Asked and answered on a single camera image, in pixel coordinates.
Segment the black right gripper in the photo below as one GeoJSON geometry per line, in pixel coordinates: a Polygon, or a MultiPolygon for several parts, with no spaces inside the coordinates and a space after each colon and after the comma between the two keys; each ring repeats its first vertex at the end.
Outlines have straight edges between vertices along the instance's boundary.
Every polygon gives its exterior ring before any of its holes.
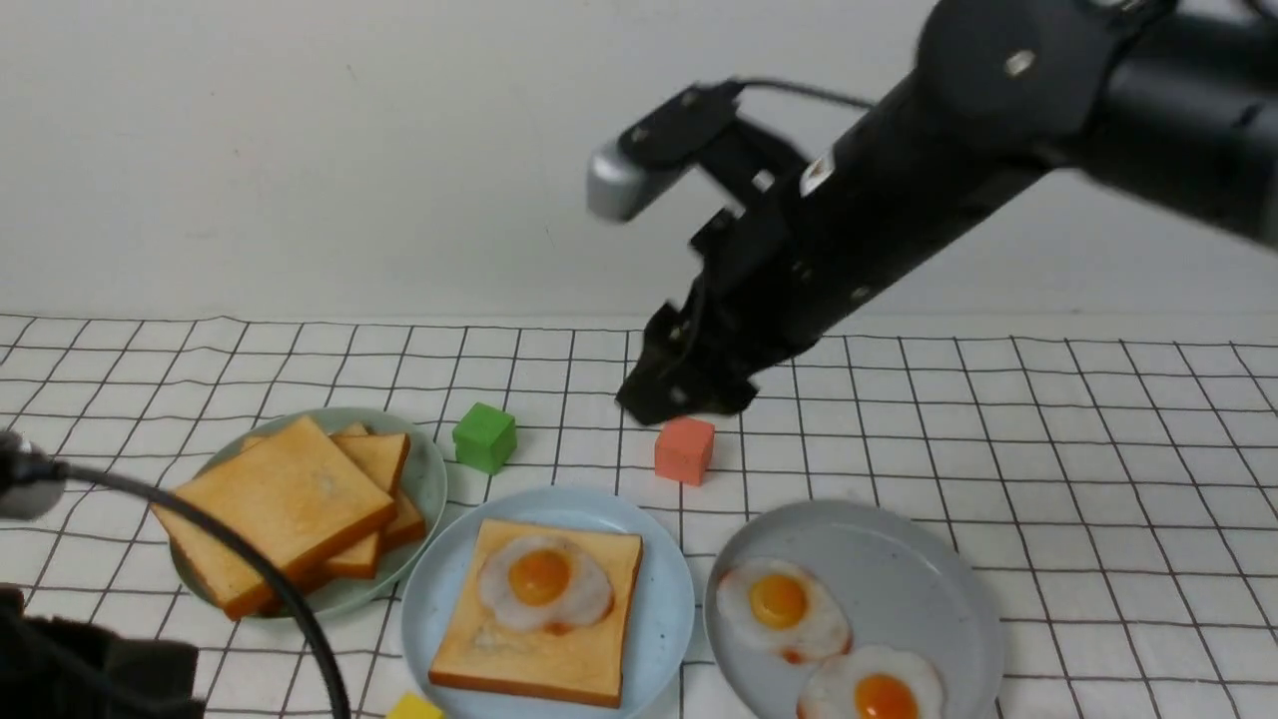
{"type": "Polygon", "coordinates": [[[735,120],[697,165],[734,201],[690,246],[700,259],[681,307],[645,324],[617,404],[644,427],[744,412],[753,378],[792,360],[869,300],[852,229],[822,208],[845,178],[835,151],[808,160],[780,135],[735,120]]]}

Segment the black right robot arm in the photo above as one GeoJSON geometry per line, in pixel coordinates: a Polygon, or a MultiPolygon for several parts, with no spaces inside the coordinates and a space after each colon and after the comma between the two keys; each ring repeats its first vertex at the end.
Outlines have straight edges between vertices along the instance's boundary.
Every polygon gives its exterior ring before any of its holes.
{"type": "Polygon", "coordinates": [[[1275,246],[1275,17],[1174,1],[941,1],[912,72],[826,155],[743,117],[749,79],[689,86],[589,161],[588,208],[627,223],[690,169],[735,201],[691,238],[682,307],[645,324],[616,392],[643,427],[736,415],[810,350],[1056,169],[1275,246]]]}

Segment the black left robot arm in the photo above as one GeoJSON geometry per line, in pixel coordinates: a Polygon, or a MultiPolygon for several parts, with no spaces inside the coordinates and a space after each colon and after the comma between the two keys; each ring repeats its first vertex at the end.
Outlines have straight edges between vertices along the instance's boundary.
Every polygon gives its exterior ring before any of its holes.
{"type": "Polygon", "coordinates": [[[3,584],[5,718],[202,718],[197,665],[188,642],[29,616],[24,593],[3,584]]]}

